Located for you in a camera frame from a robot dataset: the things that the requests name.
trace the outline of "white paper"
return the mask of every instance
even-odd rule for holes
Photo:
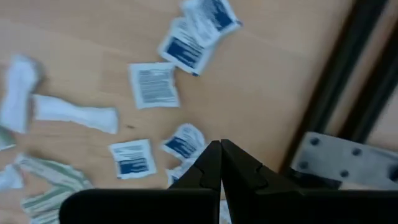
[[[170,62],[130,64],[130,84],[136,108],[180,107]]]
[[[181,178],[182,175],[184,175],[189,170],[189,168],[191,168],[196,160],[197,158],[186,159],[184,162],[181,163],[181,165],[174,167],[174,169],[166,169],[168,186],[170,187],[172,184],[178,181],[178,179]]]
[[[187,0],[180,5],[192,36],[204,48],[241,27],[228,0]]]
[[[215,46],[205,49],[197,44],[184,17],[172,21],[169,32],[157,49],[162,58],[194,76],[201,75],[214,50]]]
[[[19,169],[12,164],[6,165],[0,172],[0,192],[9,189],[21,189],[24,187],[24,179]]]
[[[0,127],[0,151],[16,145],[14,137],[5,128]]]
[[[116,108],[81,107],[52,96],[34,95],[33,99],[37,120],[72,121],[106,133],[118,133]]]
[[[164,141],[162,149],[184,161],[199,157],[206,146],[205,137],[194,125],[183,124],[170,139]]]
[[[224,219],[228,224],[231,224],[231,216],[229,215],[228,203],[226,200],[220,201],[220,223]]]
[[[0,125],[18,133],[27,132],[30,93],[41,79],[37,63],[16,55],[6,73],[6,92],[0,111]]]
[[[157,172],[148,139],[109,146],[119,179],[141,178]]]

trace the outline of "wooden surface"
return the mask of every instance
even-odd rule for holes
[[[180,16],[179,2],[1,1],[1,70],[12,54],[30,55],[45,67],[38,93],[79,105],[115,106],[120,129],[110,135],[73,123],[32,121],[29,134],[16,136],[16,148],[0,152],[0,169],[27,151],[83,170],[96,187],[164,188],[164,168],[178,161],[159,149],[160,141],[180,124],[192,123],[207,140],[228,138],[277,170],[352,0],[230,0],[244,27],[220,43],[201,77],[177,70],[182,107],[137,110],[127,65],[162,61],[156,48],[171,20]],[[392,2],[377,41],[395,18]],[[369,55],[382,45],[377,41]],[[357,72],[357,80],[365,71]],[[349,108],[345,102],[342,111]],[[390,147],[398,147],[397,125],[391,124],[397,124],[398,97],[394,102],[373,142],[386,138]],[[335,127],[343,114],[336,115]],[[158,173],[117,180],[107,146],[143,138],[151,140]],[[24,190],[0,193],[0,223],[27,223],[19,200],[48,189],[44,181],[26,178]]]

